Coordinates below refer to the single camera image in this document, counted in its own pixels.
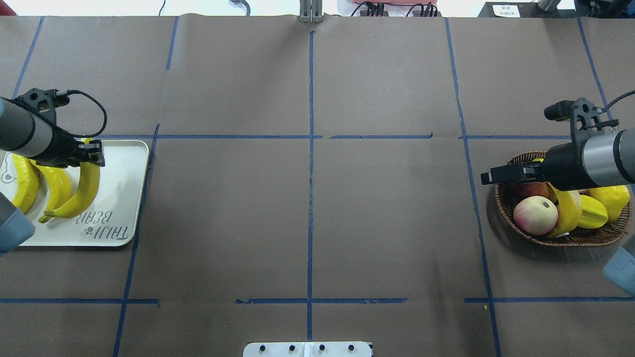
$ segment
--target yellow banana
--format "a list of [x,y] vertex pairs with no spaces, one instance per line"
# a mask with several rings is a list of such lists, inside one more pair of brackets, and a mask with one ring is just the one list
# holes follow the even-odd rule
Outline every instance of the yellow banana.
[[556,193],[556,197],[558,197],[558,205],[556,206],[558,208],[558,221],[554,229],[547,233],[547,237],[555,238],[560,234],[574,230],[578,226],[582,217],[582,207],[581,205],[578,206],[576,202],[579,199],[578,196],[580,196],[578,191],[560,191],[553,187],[552,184],[549,185]]
[[[64,169],[49,166],[39,166],[35,161],[31,160],[31,163],[44,175],[46,182],[48,183],[48,202],[46,204],[47,210],[54,210],[59,206],[62,206],[73,195],[73,187],[70,184],[69,176]],[[37,221],[40,223],[47,223],[51,217],[42,215]]]
[[37,197],[37,189],[39,188],[37,171],[29,159],[16,154],[12,155],[13,163],[18,173],[18,192],[11,203],[19,208],[22,213],[27,213]]
[[44,210],[47,217],[73,218],[84,212],[93,202],[99,190],[100,167],[91,163],[79,164],[79,183],[75,194],[62,206]]

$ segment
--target woven fruit basket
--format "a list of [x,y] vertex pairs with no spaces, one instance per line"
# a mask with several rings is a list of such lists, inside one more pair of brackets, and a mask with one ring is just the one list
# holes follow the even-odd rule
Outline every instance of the woven fruit basket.
[[[511,165],[515,163],[531,162],[536,158],[544,158],[545,151],[529,151],[520,155],[514,156],[509,159],[505,165]],[[545,236],[530,236],[523,232],[514,223],[513,213],[514,208],[518,204],[518,200],[512,197],[506,190],[505,184],[494,185],[494,200],[498,212],[502,215],[504,221],[512,228],[513,231],[518,233],[524,239],[528,241],[543,245],[543,246],[605,246],[612,244],[620,240],[625,234],[628,233],[629,225],[632,219],[631,202],[622,209],[620,217],[615,223],[607,223],[600,228],[596,229],[583,229],[576,228],[572,230],[568,235],[557,238],[547,238]]]

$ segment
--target red apple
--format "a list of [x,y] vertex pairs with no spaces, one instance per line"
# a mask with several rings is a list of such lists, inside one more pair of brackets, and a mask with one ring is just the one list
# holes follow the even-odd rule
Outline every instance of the red apple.
[[530,182],[529,184],[507,184],[509,192],[522,201],[532,196],[542,196],[556,202],[556,193],[549,187],[547,182]]

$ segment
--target apple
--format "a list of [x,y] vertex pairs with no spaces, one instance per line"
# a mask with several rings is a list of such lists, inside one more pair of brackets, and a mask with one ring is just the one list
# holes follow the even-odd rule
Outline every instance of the apple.
[[530,182],[528,184],[507,184],[510,192],[519,201],[532,196],[542,196],[549,198],[551,202],[556,202],[558,199],[556,193],[549,187],[547,182]]
[[558,221],[558,209],[549,199],[542,196],[527,197],[514,209],[514,222],[527,234],[541,236],[547,234]]

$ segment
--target blue tape line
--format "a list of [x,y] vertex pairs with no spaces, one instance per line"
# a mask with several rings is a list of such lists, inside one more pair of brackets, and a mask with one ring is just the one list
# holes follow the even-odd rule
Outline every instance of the blue tape line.
[[120,134],[112,134],[112,135],[99,135],[95,137],[96,139],[108,140],[108,139],[152,139],[154,135],[120,135]]
[[[308,299],[249,299],[243,301],[236,299],[237,305],[245,304],[306,304]],[[403,304],[408,301],[406,298],[388,299],[311,299],[312,304]]]
[[314,304],[403,304],[405,298],[391,299],[313,299]]
[[309,242],[307,247],[307,340],[313,340],[313,40],[315,31],[309,33]]
[[[450,51],[450,63],[452,66],[452,77],[454,78],[454,90],[457,98],[457,108],[458,115],[461,118],[461,132],[463,138],[463,147],[465,149],[465,160],[467,162],[467,174],[470,180],[470,188],[472,190],[472,204],[474,205],[474,213],[476,213],[476,223],[478,225],[478,236],[479,242],[481,243],[481,261],[483,263],[483,273],[485,276],[485,287],[487,289],[487,297],[492,298],[491,293],[491,282],[490,282],[490,271],[487,266],[487,255],[485,252],[485,241],[483,240],[483,229],[481,227],[481,214],[478,209],[478,200],[476,198],[476,188],[474,187],[474,175],[472,173],[472,162],[470,160],[470,149],[469,143],[467,140],[467,129],[465,127],[465,118],[463,115],[463,108],[461,108],[461,101],[458,97],[458,76],[457,76],[457,65],[454,59],[454,50],[452,47],[452,36],[450,34],[450,21],[448,18],[445,18],[445,29],[448,35],[448,49]],[[494,304],[490,303],[490,320],[491,320],[491,331],[494,338],[494,349],[496,350],[496,356],[500,357],[500,341],[498,339],[498,326],[496,322],[496,314],[494,310]]]
[[126,287],[123,293],[123,301],[121,303],[121,314],[119,315],[119,326],[117,327],[117,337],[115,339],[115,347],[112,352],[113,357],[119,356],[119,346],[121,345],[121,335],[123,333],[123,324],[126,319],[126,308],[128,305],[128,297],[130,296],[130,283],[132,282],[132,273],[135,268],[135,259],[137,257],[137,247],[139,245],[139,227],[141,226],[141,217],[144,212],[145,200],[148,193],[148,178],[152,171],[152,165],[154,164],[154,151],[156,149],[157,138],[159,136],[159,125],[157,124],[154,129],[154,138],[152,139],[152,147],[150,148],[150,158],[148,159],[148,165],[144,178],[144,190],[141,195],[141,203],[139,204],[139,215],[137,217],[137,229],[135,231],[135,239],[132,245],[132,254],[130,255],[130,265],[128,266],[128,277],[126,278]]
[[495,139],[495,140],[571,140],[571,135],[466,135],[460,136],[459,139],[464,137],[469,140],[474,139]]
[[[46,299],[46,298],[35,298],[35,299],[0,299],[0,304],[114,304],[119,305],[123,303],[123,299]],[[157,299],[134,299],[129,300],[129,304],[138,304],[138,305],[159,305],[159,301]]]
[[466,304],[484,304],[493,302],[495,304],[509,304],[518,302],[635,302],[635,297],[495,297],[467,298]]
[[122,299],[0,299],[0,304],[121,304]]
[[[589,58],[589,65],[591,65],[591,72],[593,72],[593,77],[596,80],[596,85],[598,86],[599,95],[602,98],[602,103],[606,107],[607,101],[604,96],[604,90],[602,89],[602,84],[599,82],[598,72],[595,69],[595,64],[593,64],[593,58],[591,57],[591,51],[589,50],[589,43],[587,43],[587,36],[584,34],[584,26],[582,26],[582,19],[578,16],[578,28],[580,29],[580,36],[582,36],[582,43],[584,44],[584,50],[587,52],[587,57]],[[606,112],[608,115],[608,119],[613,119],[611,116],[611,111]]]
[[242,301],[236,299],[236,305],[243,304],[306,304],[307,299],[249,299]]
[[159,139],[311,139],[310,135],[159,135]]
[[29,65],[29,61],[31,61],[31,55],[33,54],[33,50],[36,47],[37,38],[39,37],[40,30],[42,30],[42,24],[44,23],[44,17],[40,17],[40,23],[37,25],[36,34],[33,36],[33,41],[31,42],[31,47],[29,48],[29,53],[27,54],[27,58],[24,60],[24,65],[22,66],[22,71],[20,71],[20,77],[18,77],[18,83],[15,85],[15,90],[13,90],[13,97],[18,96],[18,91],[20,90],[20,85],[22,84],[22,79],[24,78],[24,74],[27,72],[27,66]]
[[172,65],[172,51],[174,51],[174,42],[177,39],[177,27],[178,27],[178,16],[174,18],[174,28],[172,29],[172,41],[170,42],[170,52],[168,53],[168,64],[165,67],[166,71],[169,71],[170,66]]
[[335,135],[329,139],[430,139],[430,135]]

